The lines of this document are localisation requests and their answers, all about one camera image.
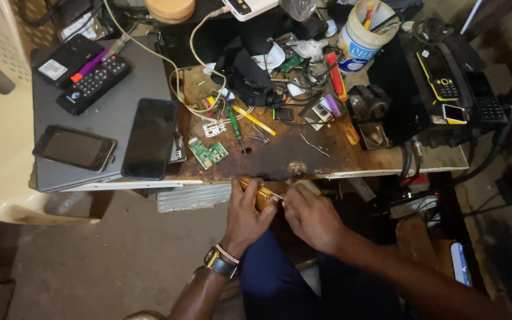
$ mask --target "beige plastic chair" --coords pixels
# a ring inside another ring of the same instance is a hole
[[[39,16],[41,0],[28,0],[27,14]],[[28,187],[34,145],[31,67],[27,59],[36,46],[51,44],[52,25],[33,30],[18,25],[16,5],[0,0],[0,70],[15,83],[8,95],[0,94],[0,221],[23,224],[95,223],[99,219],[45,214],[49,195]]]

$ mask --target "wristwatch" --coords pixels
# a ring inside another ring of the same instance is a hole
[[[213,269],[227,279],[232,279],[237,267],[236,265],[224,261],[220,257],[220,251],[216,246],[212,247],[205,256],[205,266],[209,269]]]

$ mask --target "white plastic bucket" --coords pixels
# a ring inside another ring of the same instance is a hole
[[[377,35],[366,30],[361,22],[365,19],[369,2],[375,2],[375,7],[380,2],[377,15],[371,23],[371,29],[394,14],[394,10],[390,6],[382,1],[374,0],[361,1],[351,10],[347,24],[339,33],[339,39],[337,40],[337,46],[343,49],[345,53],[343,60],[339,63],[339,69],[343,72],[361,70],[373,59],[382,46],[392,40],[399,29],[396,26],[395,31],[387,35]]]

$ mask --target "white power bank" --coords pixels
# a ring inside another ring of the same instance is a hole
[[[223,0],[223,3],[239,21],[246,21],[277,6],[279,0]]]

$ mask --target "workbench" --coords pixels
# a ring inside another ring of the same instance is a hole
[[[211,89],[220,88],[211,81],[210,76],[204,73],[203,69],[199,65],[180,72],[180,78],[184,83],[182,91],[190,102],[208,96]],[[345,76],[347,90],[353,85],[369,84],[366,69]],[[168,75],[172,71],[169,65],[166,65],[166,70],[168,70]],[[235,104],[245,110],[247,109],[247,106],[239,99],[235,100]],[[293,108],[297,118],[302,106]],[[270,143],[264,144],[258,140],[249,139],[248,136],[256,135],[252,128],[254,124],[246,118],[240,119],[239,126],[242,135],[245,137],[244,144],[247,148],[252,149],[251,153],[243,154],[230,124],[227,124],[228,131],[215,137],[199,136],[193,131],[193,128],[203,120],[181,106],[177,118],[179,130],[184,136],[184,143],[187,144],[187,141],[193,137],[199,137],[206,147],[220,142],[228,151],[229,156],[208,170],[204,170],[190,149],[186,147],[187,160],[179,164],[169,164],[166,177],[162,181],[117,178],[81,185],[66,191],[119,190],[226,183],[239,174],[270,180],[290,178],[338,179],[393,175],[399,174],[402,170],[404,156],[401,148],[363,151],[360,144],[351,145],[343,131],[350,123],[348,115],[330,122],[329,126],[324,126],[317,132],[309,125],[296,127],[273,120],[270,109],[261,115],[259,113],[262,113],[262,111],[252,112],[252,115],[274,129],[277,135],[274,137],[260,129],[268,136]],[[329,154],[329,156],[310,146],[301,135],[309,143],[321,147],[322,151]],[[421,172],[453,171],[468,168],[466,157],[460,147],[423,148],[423,153],[424,163]],[[412,164],[411,172],[414,171],[414,165]]]

